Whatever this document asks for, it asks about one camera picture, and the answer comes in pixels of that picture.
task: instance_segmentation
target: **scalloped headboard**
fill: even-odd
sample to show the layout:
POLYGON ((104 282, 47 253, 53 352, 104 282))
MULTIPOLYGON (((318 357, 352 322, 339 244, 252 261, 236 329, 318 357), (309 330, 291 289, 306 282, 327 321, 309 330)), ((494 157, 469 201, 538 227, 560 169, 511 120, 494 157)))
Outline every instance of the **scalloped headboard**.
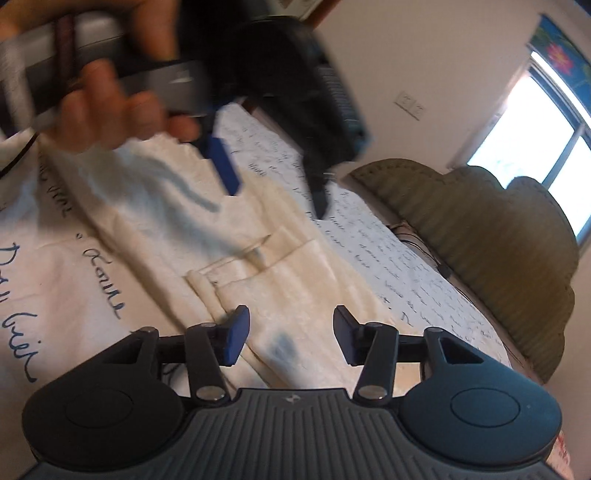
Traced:
POLYGON ((548 381, 564 352, 579 263, 572 228, 548 191, 528 177, 505 190, 484 168, 442 175, 404 159, 351 175, 417 230, 548 381))

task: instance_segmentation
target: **pink flower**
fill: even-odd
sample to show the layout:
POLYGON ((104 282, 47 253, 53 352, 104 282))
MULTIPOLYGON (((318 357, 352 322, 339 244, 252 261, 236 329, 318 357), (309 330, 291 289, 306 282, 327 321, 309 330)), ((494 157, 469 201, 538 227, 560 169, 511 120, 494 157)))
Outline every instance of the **pink flower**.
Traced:
POLYGON ((548 47, 548 58, 556 70, 570 75, 570 70, 574 67, 574 64, 560 45, 556 43, 550 44, 548 47))

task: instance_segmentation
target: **human hand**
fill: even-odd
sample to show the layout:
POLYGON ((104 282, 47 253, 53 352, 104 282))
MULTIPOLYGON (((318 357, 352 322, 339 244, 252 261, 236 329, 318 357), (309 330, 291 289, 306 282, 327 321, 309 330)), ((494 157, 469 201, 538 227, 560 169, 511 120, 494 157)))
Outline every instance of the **human hand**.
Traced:
MULTIPOLYGON (((132 37, 149 58, 167 61, 177 57, 178 0, 11 0, 0 9, 0 41, 62 15, 93 9, 129 13, 132 37)), ((130 137, 147 140, 165 130, 183 142, 199 137, 195 120, 167 118, 154 93, 127 98, 108 60, 86 65, 81 80, 83 88, 62 99, 56 126, 46 132, 64 150, 78 153, 97 142, 117 148, 130 137)))

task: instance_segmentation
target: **window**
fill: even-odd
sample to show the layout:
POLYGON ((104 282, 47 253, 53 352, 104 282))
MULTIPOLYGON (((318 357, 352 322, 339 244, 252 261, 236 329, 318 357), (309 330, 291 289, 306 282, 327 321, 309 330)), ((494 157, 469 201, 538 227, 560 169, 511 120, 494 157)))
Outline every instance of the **window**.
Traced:
POLYGON ((579 243, 591 231, 591 116, 560 76, 533 52, 484 142, 469 160, 503 187, 527 176, 548 188, 579 243))

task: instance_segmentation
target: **white logo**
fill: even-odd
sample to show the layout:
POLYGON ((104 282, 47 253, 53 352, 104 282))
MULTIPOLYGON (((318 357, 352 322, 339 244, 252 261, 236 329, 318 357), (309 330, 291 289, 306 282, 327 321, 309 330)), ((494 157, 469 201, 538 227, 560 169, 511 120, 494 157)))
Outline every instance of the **white logo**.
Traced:
POLYGON ((299 395, 292 394, 291 397, 284 397, 283 400, 288 401, 293 405, 294 403, 299 402, 301 397, 299 395))
POLYGON ((172 80, 170 83, 187 83, 192 82, 193 78, 188 70, 183 70, 182 72, 177 73, 176 79, 172 80))

